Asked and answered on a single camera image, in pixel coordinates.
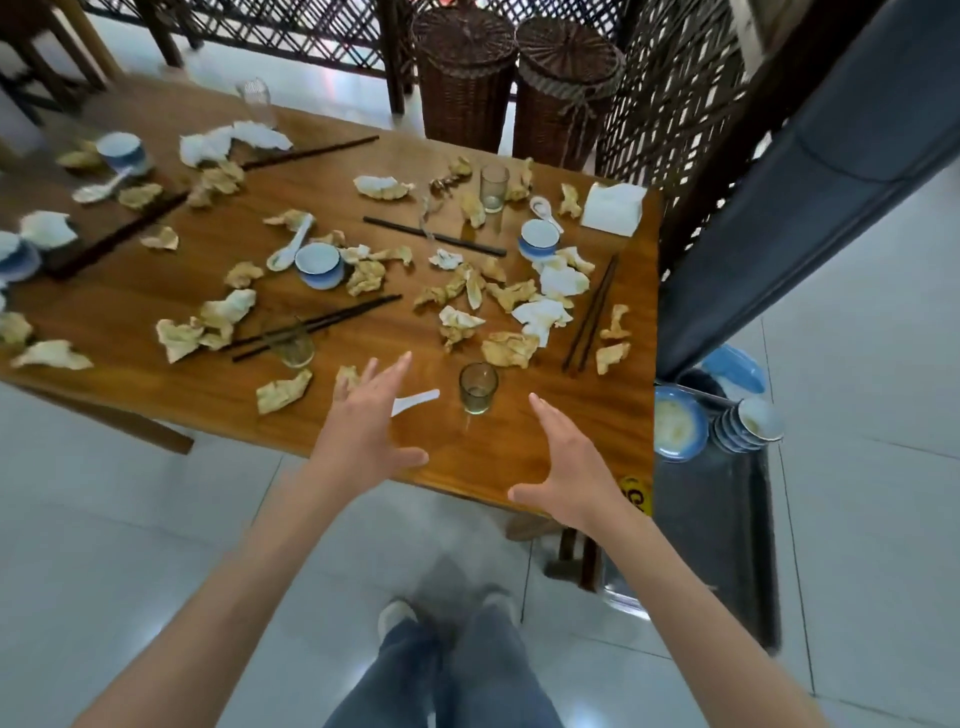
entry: shoe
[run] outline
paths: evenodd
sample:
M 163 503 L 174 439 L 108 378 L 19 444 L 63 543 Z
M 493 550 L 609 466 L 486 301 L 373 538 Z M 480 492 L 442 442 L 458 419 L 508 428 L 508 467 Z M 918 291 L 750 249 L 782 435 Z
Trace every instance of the shoe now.
M 383 644 L 390 631 L 405 619 L 417 621 L 417 613 L 403 599 L 394 599 L 385 606 L 383 611 L 380 612 L 380 618 L 376 621 L 376 631 L 380 635 L 380 643 Z
M 520 610 L 516 606 L 514 598 L 506 592 L 490 592 L 484 597 L 483 606 L 492 606 L 501 610 L 505 615 L 507 615 L 507 619 L 510 620 L 510 624 L 512 624 L 514 627 L 520 626 Z

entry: person's left hand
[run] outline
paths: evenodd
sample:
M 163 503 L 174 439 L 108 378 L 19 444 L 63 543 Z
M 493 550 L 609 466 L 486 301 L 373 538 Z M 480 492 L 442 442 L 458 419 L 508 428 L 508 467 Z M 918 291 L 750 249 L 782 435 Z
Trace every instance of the person's left hand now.
M 380 374 L 376 359 L 371 359 L 352 392 L 345 380 L 334 389 L 333 404 L 304 470 L 323 487 L 337 489 L 346 501 L 429 460 L 425 450 L 396 448 L 390 440 L 394 399 L 412 359 L 407 352 Z

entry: empty glass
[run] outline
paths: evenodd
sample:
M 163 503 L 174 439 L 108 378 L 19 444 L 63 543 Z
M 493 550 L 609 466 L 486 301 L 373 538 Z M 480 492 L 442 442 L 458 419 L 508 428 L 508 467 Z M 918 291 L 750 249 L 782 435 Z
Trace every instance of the empty glass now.
M 303 321 L 292 313 L 271 313 L 260 325 L 260 335 L 280 361 L 291 369 L 305 367 L 313 360 L 313 339 Z
M 494 214 L 503 209 L 509 178 L 510 171 L 502 164 L 488 164 L 480 170 L 480 202 L 488 213 Z
M 270 89 L 263 79 L 252 79 L 237 84 L 237 93 L 243 99 L 250 112 L 250 119 L 273 129 L 276 127 L 276 116 L 270 106 Z
M 500 383 L 492 364 L 478 361 L 467 364 L 460 372 L 460 401 L 471 415 L 482 415 L 493 402 L 493 393 Z

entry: jeans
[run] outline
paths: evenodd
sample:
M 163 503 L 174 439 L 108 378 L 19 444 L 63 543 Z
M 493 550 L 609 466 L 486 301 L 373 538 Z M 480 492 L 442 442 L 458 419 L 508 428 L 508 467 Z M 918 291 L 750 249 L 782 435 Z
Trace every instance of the jeans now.
M 562 726 L 519 634 L 491 605 L 474 613 L 449 654 L 432 627 L 398 624 L 325 728 L 426 728 L 431 698 L 437 728 Z

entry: wicker basket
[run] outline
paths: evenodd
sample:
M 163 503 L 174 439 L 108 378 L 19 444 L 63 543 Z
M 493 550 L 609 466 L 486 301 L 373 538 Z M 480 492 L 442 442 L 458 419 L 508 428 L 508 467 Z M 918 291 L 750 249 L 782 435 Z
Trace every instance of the wicker basket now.
M 496 152 L 516 66 L 514 26 L 458 7 L 421 12 L 412 30 L 426 137 Z
M 514 157 L 581 170 L 623 78 L 623 54 L 591 28 L 534 17 L 516 29 Z

